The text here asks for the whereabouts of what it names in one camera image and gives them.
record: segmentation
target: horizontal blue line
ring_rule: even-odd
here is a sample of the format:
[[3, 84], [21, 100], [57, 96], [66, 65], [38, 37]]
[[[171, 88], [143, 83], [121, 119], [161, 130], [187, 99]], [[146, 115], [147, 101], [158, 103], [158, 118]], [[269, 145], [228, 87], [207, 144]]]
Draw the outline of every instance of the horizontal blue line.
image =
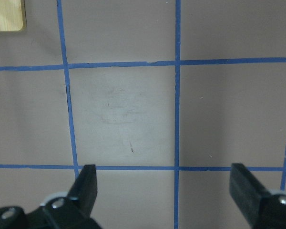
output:
[[213, 60], [180, 61], [181, 65], [237, 64], [237, 63], [286, 63], [286, 57], [262, 57], [262, 58], [238, 58], [238, 59], [213, 59]]
[[156, 61], [156, 62], [102, 62], [102, 63], [70, 63], [72, 68], [109, 68], [109, 67], [147, 67], [147, 66], [172, 66], [175, 61]]
[[[0, 168], [74, 169], [63, 165], [3, 165]], [[98, 170], [166, 170], [166, 171], [230, 171], [230, 167], [174, 167], [174, 166], [97, 166]], [[247, 167], [250, 171], [283, 171], [283, 167]]]
[[46, 71], [63, 69], [62, 64], [58, 65], [41, 65], [41, 66], [5, 66], [0, 67], [0, 71]]

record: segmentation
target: blue grid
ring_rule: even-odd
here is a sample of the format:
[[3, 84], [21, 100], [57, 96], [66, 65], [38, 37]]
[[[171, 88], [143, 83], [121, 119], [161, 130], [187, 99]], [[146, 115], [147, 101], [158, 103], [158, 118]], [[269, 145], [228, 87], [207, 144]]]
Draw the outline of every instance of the blue grid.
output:
[[[70, 94], [69, 69], [76, 68], [106, 68], [106, 67], [152, 67], [152, 66], [175, 66], [175, 150], [174, 166], [157, 167], [157, 166], [97, 166], [98, 170], [154, 170], [154, 171], [174, 171], [174, 228], [178, 228], [178, 197], [179, 197], [179, 171], [230, 171], [230, 167], [181, 167], [179, 166], [179, 103], [180, 103], [180, 66], [182, 65], [208, 65], [208, 64], [240, 64], [240, 63], [281, 63], [286, 62], [286, 57], [269, 57], [269, 58], [237, 58], [237, 59], [212, 59], [212, 60], [181, 60], [181, 0], [176, 0], [175, 5], [175, 60], [157, 61], [157, 62], [96, 62], [96, 63], [68, 63], [65, 35], [63, 27], [63, 15], [61, 0], [57, 0], [57, 15], [59, 24], [59, 33], [61, 41], [61, 53], [63, 64], [57, 65], [40, 65], [40, 66], [3, 66], [0, 71], [47, 71], [47, 70], [64, 70], [67, 104], [69, 114], [69, 128], [71, 135], [71, 147], [73, 165], [4, 165], [0, 168], [31, 168], [31, 169], [71, 169], [74, 170], [75, 177], [79, 174], [79, 169], [83, 166], [78, 165], [76, 153], [76, 140], [74, 132], [72, 102]], [[282, 167], [248, 167], [251, 171], [276, 171], [282, 172], [281, 189], [286, 185], [286, 148], [285, 158]]]

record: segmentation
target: wooden block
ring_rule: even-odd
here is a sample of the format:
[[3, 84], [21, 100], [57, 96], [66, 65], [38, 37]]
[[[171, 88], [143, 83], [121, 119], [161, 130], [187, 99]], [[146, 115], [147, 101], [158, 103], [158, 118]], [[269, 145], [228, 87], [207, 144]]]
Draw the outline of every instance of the wooden block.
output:
[[24, 0], [0, 0], [0, 31], [21, 31], [25, 25]]

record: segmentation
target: silver screw head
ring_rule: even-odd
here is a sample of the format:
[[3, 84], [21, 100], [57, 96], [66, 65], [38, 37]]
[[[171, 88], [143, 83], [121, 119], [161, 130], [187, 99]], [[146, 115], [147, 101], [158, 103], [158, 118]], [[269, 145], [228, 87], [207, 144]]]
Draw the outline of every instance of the silver screw head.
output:
[[8, 219], [10, 217], [12, 217], [16, 212], [15, 208], [9, 208], [7, 211], [5, 211], [2, 215], [1, 218], [2, 219]]
[[61, 206], [63, 206], [64, 202], [65, 200], [63, 198], [59, 198], [52, 203], [52, 208], [60, 208]]
[[281, 204], [286, 205], [286, 196], [280, 196], [280, 197], [278, 198], [278, 200], [280, 201]]

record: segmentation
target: screw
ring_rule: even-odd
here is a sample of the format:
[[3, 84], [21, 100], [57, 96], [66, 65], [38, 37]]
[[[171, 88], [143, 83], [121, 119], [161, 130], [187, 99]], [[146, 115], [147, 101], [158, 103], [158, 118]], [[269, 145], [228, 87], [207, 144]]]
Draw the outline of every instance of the screw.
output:
[[286, 196], [280, 196], [280, 197], [278, 198], [278, 200], [280, 201], [281, 204], [286, 205]]
[[2, 219], [8, 219], [10, 217], [12, 217], [16, 212], [15, 208], [9, 208], [7, 211], [5, 211], [2, 215], [1, 218]]
[[52, 203], [52, 208], [60, 208], [64, 204], [65, 200], [63, 198], [59, 198], [55, 202]]

